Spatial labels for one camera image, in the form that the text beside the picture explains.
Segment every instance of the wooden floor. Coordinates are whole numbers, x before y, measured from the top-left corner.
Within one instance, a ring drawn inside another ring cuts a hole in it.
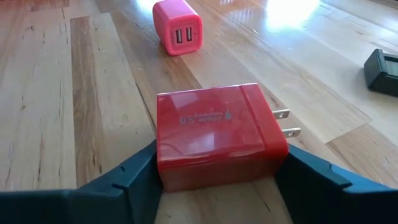
[[[79,187],[154,138],[157,93],[258,82],[302,149],[398,188],[398,98],[367,90],[398,54],[398,2],[187,0],[203,47],[169,57],[156,0],[0,0],[0,190]],[[291,223],[272,179],[164,194],[157,223]]]

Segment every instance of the black object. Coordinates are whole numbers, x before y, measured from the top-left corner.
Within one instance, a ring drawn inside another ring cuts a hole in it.
[[[156,142],[76,190],[0,193],[0,223],[153,224],[163,190]],[[295,224],[397,223],[398,191],[295,146],[275,175]]]
[[[398,223],[398,190],[295,146],[275,180],[295,224]]]
[[[364,73],[370,90],[398,96],[398,56],[374,50],[364,64]]]
[[[156,141],[76,190],[0,193],[0,223],[153,224],[163,185]]]

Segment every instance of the wall charger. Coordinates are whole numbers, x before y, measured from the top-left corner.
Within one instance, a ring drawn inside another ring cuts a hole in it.
[[[194,52],[201,47],[201,17],[184,0],[157,2],[152,10],[155,30],[170,55]]]
[[[168,192],[273,175],[288,154],[286,137],[258,84],[157,95],[157,165]]]

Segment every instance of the prong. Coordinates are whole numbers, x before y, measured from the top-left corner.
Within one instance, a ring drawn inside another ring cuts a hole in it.
[[[284,109],[284,110],[277,110],[273,111],[272,114],[274,115],[275,119],[284,119],[289,116],[290,110],[289,109]]]
[[[285,138],[297,137],[301,132],[301,128],[282,129]]]

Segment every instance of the wood grain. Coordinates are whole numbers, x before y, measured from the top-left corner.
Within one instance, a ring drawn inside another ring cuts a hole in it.
[[[61,9],[14,24],[0,87],[0,189],[75,187],[72,79]]]
[[[260,17],[263,9],[257,7],[256,4],[251,5],[250,19],[234,25],[228,18],[221,15],[223,5],[218,2],[206,1],[210,5],[206,9],[204,6],[196,4],[195,1],[189,1],[189,3],[199,13],[207,15],[204,17],[207,18],[204,19],[205,26],[213,26],[214,29],[221,27],[217,35],[215,32],[206,33],[206,36],[212,40],[212,44],[205,45],[204,49],[213,47],[208,50],[209,52],[226,52],[227,50],[231,54],[231,56],[225,54],[227,57],[238,58],[248,72],[294,111],[295,115],[323,142],[330,141],[370,121],[355,106],[342,99],[336,92],[308,72],[303,67],[306,64],[294,63],[289,56],[278,52],[278,45],[283,45],[283,49],[286,49],[285,38],[261,28],[262,24],[256,22],[257,20],[254,18]],[[257,35],[256,32],[261,35],[254,40],[243,35],[243,33]],[[213,61],[214,64],[217,64],[220,58],[213,59]],[[228,75],[234,72],[239,76],[242,74],[241,71],[237,72],[232,68]]]
[[[99,14],[95,0],[69,0],[69,7],[63,8],[65,17],[69,19]]]
[[[397,21],[398,11],[397,3],[389,2],[390,6],[381,4],[383,0],[378,1],[345,1],[345,0],[324,0],[323,2],[334,6],[347,13],[372,22],[373,24],[398,33]]]
[[[397,126],[395,111],[398,110],[398,100],[369,91],[362,69],[376,47],[387,52],[393,51],[391,48],[397,49],[396,46],[385,49],[382,45],[382,41],[388,40],[391,45],[397,42],[397,34],[333,6],[320,6],[313,12],[313,19],[307,22],[306,29],[298,30],[295,39],[290,41],[290,45],[295,47],[286,49],[277,39],[266,38],[267,42],[283,58],[306,69],[370,119]],[[382,126],[376,128],[379,131],[384,129]]]
[[[15,51],[21,22],[27,13],[19,1],[0,2],[0,85],[4,78],[8,55]]]
[[[169,57],[159,43],[152,17],[114,12],[112,18],[124,46],[127,61],[156,123],[156,94],[201,88],[181,57]]]
[[[71,20],[77,184],[155,137],[109,14]]]
[[[69,6],[69,0],[30,0],[31,12],[44,9],[58,9],[67,6]]]
[[[354,171],[376,182],[398,188],[398,147],[365,124],[326,144]]]

